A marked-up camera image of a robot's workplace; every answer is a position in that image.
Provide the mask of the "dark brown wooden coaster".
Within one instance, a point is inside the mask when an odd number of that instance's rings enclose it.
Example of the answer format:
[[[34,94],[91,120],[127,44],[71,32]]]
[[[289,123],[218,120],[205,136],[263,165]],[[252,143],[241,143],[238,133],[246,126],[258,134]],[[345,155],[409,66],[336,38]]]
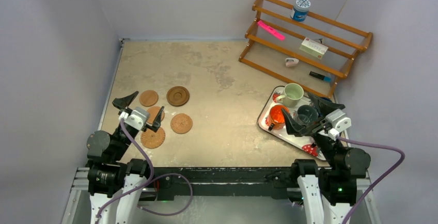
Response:
[[[168,90],[166,99],[172,106],[182,106],[190,99],[190,93],[183,86],[174,86]]]

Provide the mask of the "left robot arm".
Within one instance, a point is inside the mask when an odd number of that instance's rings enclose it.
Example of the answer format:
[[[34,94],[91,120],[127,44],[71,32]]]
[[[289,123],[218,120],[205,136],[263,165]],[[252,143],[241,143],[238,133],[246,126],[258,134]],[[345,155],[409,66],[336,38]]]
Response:
[[[119,110],[119,124],[113,133],[95,131],[86,141],[89,171],[88,192],[91,202],[91,223],[130,223],[133,219],[141,187],[153,183],[154,171],[150,159],[132,159],[121,163],[129,146],[135,143],[140,132],[157,132],[161,126],[158,116],[147,123],[150,113],[129,106],[137,97],[134,92],[123,98],[115,98],[112,105]]]

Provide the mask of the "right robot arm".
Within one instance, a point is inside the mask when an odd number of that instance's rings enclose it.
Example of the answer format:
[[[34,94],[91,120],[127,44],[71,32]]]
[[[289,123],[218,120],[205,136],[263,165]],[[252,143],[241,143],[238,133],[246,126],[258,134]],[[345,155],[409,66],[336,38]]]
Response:
[[[346,147],[341,133],[351,127],[343,104],[333,103],[313,93],[308,94],[312,113],[300,124],[283,111],[288,135],[308,136],[314,140],[330,168],[319,168],[310,159],[296,159],[290,180],[299,186],[307,223],[348,223],[356,208],[357,179],[364,179],[371,157],[362,149]]]

